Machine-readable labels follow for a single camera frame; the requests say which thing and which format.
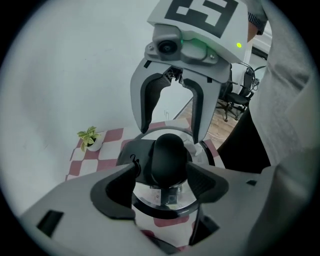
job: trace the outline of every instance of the gray fabric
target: gray fabric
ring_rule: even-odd
[[[269,161],[276,165],[303,149],[285,111],[308,82],[314,65],[297,30],[271,1],[242,1],[248,12],[269,21],[272,30],[265,74],[249,107]]]

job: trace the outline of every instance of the white pot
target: white pot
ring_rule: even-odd
[[[95,142],[91,146],[87,146],[86,148],[90,151],[98,151],[101,148],[103,142],[104,138],[100,135],[95,139]]]

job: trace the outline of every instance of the red and white checkered tablecloth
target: red and white checkered tablecloth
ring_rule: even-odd
[[[151,123],[149,129],[165,126],[179,127],[190,131],[191,119],[183,118]],[[99,132],[101,134],[99,140],[102,146],[98,151],[86,150],[82,152],[80,148],[82,140],[80,139],[76,148],[72,151],[69,173],[66,175],[65,180],[68,181],[94,172],[107,172],[109,169],[114,168],[122,148],[140,133],[137,126]],[[210,138],[206,136],[203,141],[211,151],[215,166],[224,168],[223,162]],[[134,206],[132,206],[132,209],[136,213],[135,222],[144,234],[157,237],[180,250],[188,248],[187,245],[197,216],[196,211],[188,216],[175,219],[159,219],[142,213]]]

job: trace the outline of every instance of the white wall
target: white wall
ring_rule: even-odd
[[[15,39],[0,73],[1,185],[15,214],[64,181],[76,132],[135,125],[130,79],[157,2],[50,0]],[[172,119],[192,96],[171,87],[154,121]]]

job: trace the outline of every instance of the black office chair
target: black office chair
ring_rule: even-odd
[[[219,99],[226,102],[226,105],[218,101],[217,103],[221,106],[216,107],[216,109],[224,109],[225,122],[228,122],[228,112],[234,115],[235,120],[239,120],[239,114],[233,112],[233,109],[239,110],[240,115],[247,109],[250,99],[254,95],[254,92],[252,90],[253,79],[253,71],[247,68],[244,74],[243,85],[240,85],[242,87],[240,93],[234,93],[232,92],[233,84],[237,83],[232,82],[232,70],[230,70],[229,80],[221,86],[219,96]]]

